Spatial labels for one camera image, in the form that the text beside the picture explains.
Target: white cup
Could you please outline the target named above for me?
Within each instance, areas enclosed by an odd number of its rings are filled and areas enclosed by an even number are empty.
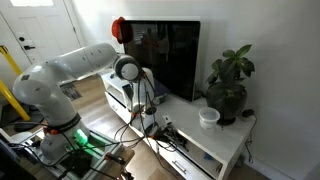
[[[203,129],[215,127],[217,121],[220,119],[220,113],[216,109],[210,107],[201,108],[199,116],[200,126]]]

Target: television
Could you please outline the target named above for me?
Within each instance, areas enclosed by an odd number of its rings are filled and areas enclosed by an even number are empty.
[[[120,32],[126,54],[172,93],[194,99],[199,21],[125,20]]]

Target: plant pot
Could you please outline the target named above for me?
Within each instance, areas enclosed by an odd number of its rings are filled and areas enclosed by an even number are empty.
[[[230,125],[234,123],[236,116],[240,114],[247,101],[247,91],[243,86],[233,91],[230,97],[228,90],[220,83],[212,84],[207,91],[207,105],[219,111],[220,119],[217,124]]]

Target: wall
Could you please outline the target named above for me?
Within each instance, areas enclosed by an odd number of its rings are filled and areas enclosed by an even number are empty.
[[[121,46],[112,38],[110,29],[119,16],[199,17],[199,79],[203,90],[213,60],[228,48],[253,44],[248,58],[255,63],[256,72],[245,82],[248,107],[256,110],[259,120],[252,154],[279,174],[294,179],[302,179],[319,163],[319,1],[72,2],[86,44],[109,42],[118,51],[122,51]]]

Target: green light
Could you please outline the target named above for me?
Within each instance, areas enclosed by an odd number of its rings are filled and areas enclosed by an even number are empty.
[[[84,146],[88,143],[88,137],[84,134],[84,132],[81,129],[78,129],[75,133],[76,141],[81,145]]]

